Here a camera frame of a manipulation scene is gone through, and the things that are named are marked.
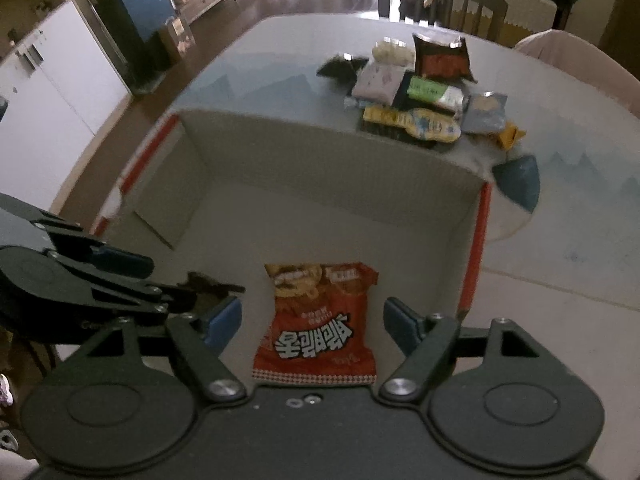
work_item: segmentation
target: cardboard box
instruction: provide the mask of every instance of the cardboard box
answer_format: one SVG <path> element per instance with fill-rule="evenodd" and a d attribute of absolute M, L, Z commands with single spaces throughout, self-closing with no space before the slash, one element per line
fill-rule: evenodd
<path fill-rule="evenodd" d="M 386 298 L 454 316 L 473 296 L 489 188 L 421 147 L 187 110 L 149 135 L 119 187 L 105 237 L 153 257 L 155 279 L 200 270 L 247 288 L 242 328 L 222 355 L 247 384 L 274 312 L 265 263 L 362 261 L 380 273 L 367 328 L 379 378 L 402 361 L 383 329 Z"/>

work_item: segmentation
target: table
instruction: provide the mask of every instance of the table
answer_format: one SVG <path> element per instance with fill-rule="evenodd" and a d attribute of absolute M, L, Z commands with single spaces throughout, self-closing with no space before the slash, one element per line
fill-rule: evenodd
<path fill-rule="evenodd" d="M 227 49 L 172 105 L 358 127 L 344 90 L 316 77 L 339 52 L 369 54 L 384 36 L 412 44 L 412 33 L 450 31 L 306 14 L 269 18 Z M 468 38 L 479 88 L 507 94 L 508 116 L 527 130 L 520 152 L 541 173 L 532 217 L 496 192 L 482 273 L 467 324 L 511 317 L 601 396 L 607 410 L 591 463 L 611 479 L 640 474 L 640 121 L 596 89 L 553 67 Z M 463 137 L 441 155 L 487 180 L 504 161 Z"/>

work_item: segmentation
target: metal bolt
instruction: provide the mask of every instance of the metal bolt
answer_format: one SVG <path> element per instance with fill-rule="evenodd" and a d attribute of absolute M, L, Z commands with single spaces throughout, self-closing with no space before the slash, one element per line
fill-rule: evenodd
<path fill-rule="evenodd" d="M 411 379 L 395 378 L 385 383 L 385 390 L 392 395 L 407 396 L 414 393 L 418 386 Z"/>
<path fill-rule="evenodd" d="M 218 379 L 209 385 L 209 391 L 216 397 L 233 397 L 241 390 L 242 384 L 233 379 Z"/>
<path fill-rule="evenodd" d="M 308 394 L 303 397 L 303 400 L 307 404 L 320 404 L 320 402 L 322 402 L 322 397 L 318 394 Z"/>
<path fill-rule="evenodd" d="M 292 399 L 287 399 L 287 402 L 285 402 L 285 404 L 290 408 L 302 408 L 302 406 L 305 405 L 305 402 L 302 399 L 292 398 Z"/>

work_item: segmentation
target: wooden baseboard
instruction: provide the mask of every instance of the wooden baseboard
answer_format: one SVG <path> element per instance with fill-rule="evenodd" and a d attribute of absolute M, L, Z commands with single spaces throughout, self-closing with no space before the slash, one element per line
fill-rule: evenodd
<path fill-rule="evenodd" d="M 127 94 L 123 97 L 122 101 L 118 103 L 115 107 L 111 115 L 104 121 L 104 124 L 100 127 L 98 132 L 94 135 L 94 138 L 89 145 L 84 149 L 82 155 L 78 158 L 78 161 L 74 165 L 73 169 L 62 183 L 60 187 L 60 191 L 56 195 L 51 207 L 49 208 L 49 212 L 55 215 L 59 214 L 62 211 L 63 205 L 65 205 L 66 199 L 71 194 L 72 189 L 78 182 L 80 175 L 84 172 L 85 168 L 89 164 L 89 161 L 95 155 L 95 152 L 98 150 L 103 140 L 109 135 L 111 129 L 116 125 L 116 123 L 120 120 L 125 110 L 129 106 L 130 102 L 133 99 L 132 94 Z"/>

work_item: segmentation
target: person's foot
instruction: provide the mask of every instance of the person's foot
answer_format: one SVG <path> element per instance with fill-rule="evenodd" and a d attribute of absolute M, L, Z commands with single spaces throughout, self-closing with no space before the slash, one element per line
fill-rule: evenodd
<path fill-rule="evenodd" d="M 6 375 L 0 374 L 0 406 L 8 407 L 14 403 L 14 396 L 11 394 L 9 379 Z"/>

